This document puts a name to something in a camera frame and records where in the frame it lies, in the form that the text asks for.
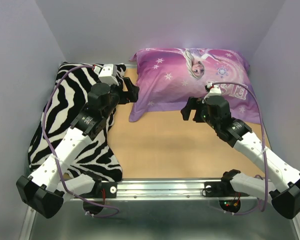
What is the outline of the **purple pink princess pillowcase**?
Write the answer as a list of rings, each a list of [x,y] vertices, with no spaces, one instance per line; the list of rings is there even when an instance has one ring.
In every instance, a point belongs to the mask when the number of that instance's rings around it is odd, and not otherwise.
[[[250,65],[238,52],[209,48],[144,48],[130,59],[136,62],[138,100],[129,115],[138,121],[147,112],[180,111],[189,97],[203,98],[209,83],[219,82],[233,117],[259,124],[251,96]]]

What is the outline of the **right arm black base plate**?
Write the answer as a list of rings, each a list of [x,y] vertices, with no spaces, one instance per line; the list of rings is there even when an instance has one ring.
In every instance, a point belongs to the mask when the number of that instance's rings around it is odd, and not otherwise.
[[[204,188],[201,191],[204,197],[238,197],[239,195],[247,197],[248,194],[238,192],[233,189],[229,182],[224,181],[208,181],[204,183]]]

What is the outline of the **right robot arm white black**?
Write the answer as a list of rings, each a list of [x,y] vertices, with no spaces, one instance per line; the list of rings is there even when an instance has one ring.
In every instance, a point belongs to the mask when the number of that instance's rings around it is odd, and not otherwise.
[[[300,171],[276,155],[258,138],[244,121],[232,117],[227,100],[220,95],[207,98],[190,97],[181,109],[183,120],[208,124],[216,135],[231,148],[247,157],[263,171],[264,177],[250,177],[239,170],[225,172],[220,182],[221,192],[234,192],[256,197],[284,218],[292,220],[300,213]]]

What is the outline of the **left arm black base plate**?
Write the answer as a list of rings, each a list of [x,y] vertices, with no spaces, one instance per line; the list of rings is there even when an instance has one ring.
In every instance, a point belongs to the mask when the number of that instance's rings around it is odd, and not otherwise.
[[[105,197],[106,199],[115,199],[117,197],[117,189],[118,189],[117,182],[102,181],[98,184],[95,184],[92,187],[91,191],[86,191],[79,195],[86,199],[88,198],[101,199],[103,197]]]

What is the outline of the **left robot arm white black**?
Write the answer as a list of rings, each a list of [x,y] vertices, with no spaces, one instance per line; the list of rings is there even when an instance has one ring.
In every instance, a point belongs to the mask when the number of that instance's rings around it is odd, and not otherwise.
[[[100,211],[107,207],[101,176],[86,171],[76,178],[64,180],[63,175],[84,148],[106,129],[107,119],[117,105],[137,102],[139,87],[129,77],[124,77],[123,82],[127,90],[115,83],[94,84],[87,95],[87,103],[72,121],[57,148],[52,149],[51,155],[37,170],[17,180],[21,200],[45,218],[52,218],[64,202],[85,194],[101,197],[100,202],[85,200],[96,210],[86,210],[86,215],[99,217]]]

